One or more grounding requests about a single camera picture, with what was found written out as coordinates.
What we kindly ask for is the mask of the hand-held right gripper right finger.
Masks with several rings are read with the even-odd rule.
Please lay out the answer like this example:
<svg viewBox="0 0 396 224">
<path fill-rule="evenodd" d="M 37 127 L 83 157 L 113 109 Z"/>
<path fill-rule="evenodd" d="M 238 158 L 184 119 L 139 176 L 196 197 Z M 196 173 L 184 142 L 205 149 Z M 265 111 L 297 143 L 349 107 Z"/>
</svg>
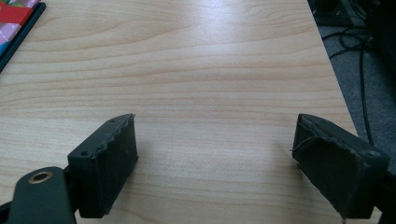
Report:
<svg viewBox="0 0 396 224">
<path fill-rule="evenodd" d="M 389 156 L 334 123 L 297 118 L 292 157 L 343 218 L 390 218 Z"/>
</svg>

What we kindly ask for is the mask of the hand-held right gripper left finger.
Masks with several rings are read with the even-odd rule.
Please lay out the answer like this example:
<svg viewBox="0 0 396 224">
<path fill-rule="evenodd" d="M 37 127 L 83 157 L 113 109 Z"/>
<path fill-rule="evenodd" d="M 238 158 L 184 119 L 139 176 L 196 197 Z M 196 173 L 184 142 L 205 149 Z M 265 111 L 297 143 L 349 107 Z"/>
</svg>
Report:
<svg viewBox="0 0 396 224">
<path fill-rule="evenodd" d="M 134 114 L 103 123 L 67 159 L 71 178 L 78 182 L 80 216 L 107 215 L 138 160 Z"/>
</svg>

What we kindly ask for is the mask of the blue hardcover picture book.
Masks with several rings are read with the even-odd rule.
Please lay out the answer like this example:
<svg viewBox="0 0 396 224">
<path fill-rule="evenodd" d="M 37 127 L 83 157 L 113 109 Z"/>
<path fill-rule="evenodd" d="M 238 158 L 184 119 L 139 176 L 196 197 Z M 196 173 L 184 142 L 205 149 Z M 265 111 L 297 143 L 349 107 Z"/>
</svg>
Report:
<svg viewBox="0 0 396 224">
<path fill-rule="evenodd" d="M 0 0 L 0 73 L 46 7 L 41 0 Z"/>
</svg>

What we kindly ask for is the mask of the black metal stand base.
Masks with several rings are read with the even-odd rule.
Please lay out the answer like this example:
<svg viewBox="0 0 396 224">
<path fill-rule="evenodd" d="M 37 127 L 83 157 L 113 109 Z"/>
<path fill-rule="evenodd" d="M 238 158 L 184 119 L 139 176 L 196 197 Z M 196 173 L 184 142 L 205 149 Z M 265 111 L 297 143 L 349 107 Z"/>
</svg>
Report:
<svg viewBox="0 0 396 224">
<path fill-rule="evenodd" d="M 307 0 L 307 3 L 318 26 L 353 25 L 342 0 Z"/>
</svg>

